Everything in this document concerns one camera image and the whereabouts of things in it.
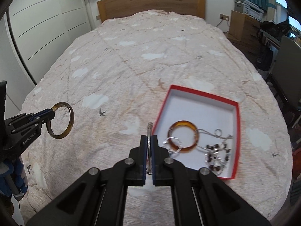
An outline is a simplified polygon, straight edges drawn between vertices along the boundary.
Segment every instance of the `gloved hand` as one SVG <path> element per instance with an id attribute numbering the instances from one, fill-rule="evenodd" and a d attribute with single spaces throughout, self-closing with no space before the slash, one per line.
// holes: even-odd
<path id="1" fill-rule="evenodd" d="M 7 197 L 12 195 L 11 188 L 5 180 L 5 177 L 9 174 L 14 177 L 13 181 L 17 189 L 20 191 L 20 194 L 14 196 L 23 197 L 27 192 L 28 181 L 21 157 L 17 158 L 13 162 L 7 159 L 0 162 L 0 193 Z"/>

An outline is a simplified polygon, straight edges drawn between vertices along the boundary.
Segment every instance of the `red box edge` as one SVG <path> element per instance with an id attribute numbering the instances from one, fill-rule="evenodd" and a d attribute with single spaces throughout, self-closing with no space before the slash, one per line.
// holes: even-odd
<path id="1" fill-rule="evenodd" d="M 157 128 L 158 120 L 161 117 L 161 114 L 162 114 L 163 108 L 165 106 L 166 100 L 168 99 L 168 97 L 170 95 L 170 91 L 172 89 L 183 91 L 183 92 L 189 92 L 189 93 L 200 95 L 200 96 L 204 96 L 204 97 L 207 97 L 207 98 L 211 98 L 211 99 L 214 99 L 214 100 L 217 100 L 217 101 L 235 106 L 236 116 L 237 116 L 237 120 L 236 120 L 237 121 L 237 139 L 236 139 L 236 152 L 235 152 L 235 161 L 234 161 L 233 171 L 232 171 L 231 177 L 219 177 L 222 180 L 235 179 L 237 168 L 238 168 L 238 160 L 239 160 L 239 156 L 240 156 L 240 112 L 239 112 L 238 102 L 235 102 L 233 100 L 230 100 L 230 99 L 218 96 L 218 95 L 214 95 L 214 94 L 211 94 L 211 93 L 202 92 L 202 91 L 199 91 L 199 90 L 196 90 L 196 89 L 191 89 L 191 88 L 177 86 L 177 85 L 170 85 L 170 88 L 168 89 L 168 92 L 167 92 L 167 94 L 165 96 L 165 99 L 163 101 L 163 104 L 161 106 L 159 115 L 157 116 L 156 123 L 153 127 L 152 134 L 154 134 L 154 132 Z"/>

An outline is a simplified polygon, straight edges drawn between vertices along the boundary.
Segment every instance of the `nightstand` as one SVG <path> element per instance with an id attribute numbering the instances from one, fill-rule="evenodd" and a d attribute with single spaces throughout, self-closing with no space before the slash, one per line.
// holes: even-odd
<path id="1" fill-rule="evenodd" d="M 260 22 L 258 20 L 244 13 L 231 12 L 231 22 L 227 38 L 254 65 L 256 64 L 260 50 L 260 43 L 257 38 L 257 32 L 260 29 L 259 25 Z"/>

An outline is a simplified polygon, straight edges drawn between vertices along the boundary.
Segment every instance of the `gray chair back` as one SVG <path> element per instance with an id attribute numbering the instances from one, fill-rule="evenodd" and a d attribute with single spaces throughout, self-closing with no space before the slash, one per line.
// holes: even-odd
<path id="1" fill-rule="evenodd" d="M 301 48 L 286 36 L 281 39 L 271 75 L 288 103 L 297 108 L 301 98 Z"/>

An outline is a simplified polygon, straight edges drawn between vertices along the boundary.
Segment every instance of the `red object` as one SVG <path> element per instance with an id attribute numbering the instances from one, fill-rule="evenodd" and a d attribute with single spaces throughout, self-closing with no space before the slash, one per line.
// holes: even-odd
<path id="1" fill-rule="evenodd" d="M 239 114 L 238 103 L 235 102 L 235 101 L 233 101 L 233 100 L 230 100 L 230 99 L 227 99 L 227 98 L 223 98 L 221 96 L 217 96 L 217 95 L 214 95 L 214 94 L 211 94 L 211 93 L 202 92 L 202 91 L 198 91 L 198 90 L 187 88 L 187 87 L 171 85 L 170 88 L 169 88 L 169 90 L 168 90 L 168 93 L 166 94 L 164 102 L 163 102 L 163 104 L 161 106 L 159 115 L 157 117 L 156 123 L 155 123 L 154 128 L 153 128 L 153 133 L 156 130 L 158 120 L 161 117 L 161 114 L 162 114 L 162 111 L 164 109 L 166 100 L 168 99 L 168 97 L 170 95 L 170 91 L 172 89 L 183 91 L 183 92 L 189 92 L 189 93 L 200 95 L 200 96 L 204 96 L 204 97 L 211 98 L 211 99 L 214 99 L 214 100 L 217 100 L 217 101 L 229 104 L 229 105 L 233 105 L 235 107 L 235 109 L 236 109 L 236 116 L 237 116 L 237 120 L 236 120 L 236 122 L 237 122 L 237 139 L 236 139 L 236 152 L 235 152 L 235 161 L 234 161 L 233 171 L 232 171 L 232 175 L 231 175 L 230 178 L 220 177 L 220 179 L 223 179 L 223 180 L 234 179 L 235 175 L 236 175 L 236 172 L 237 172 L 238 159 L 239 159 L 239 155 L 240 155 L 240 114 Z"/>
<path id="2" fill-rule="evenodd" d="M 293 152 L 293 178 L 297 178 L 301 173 L 301 148 Z"/>

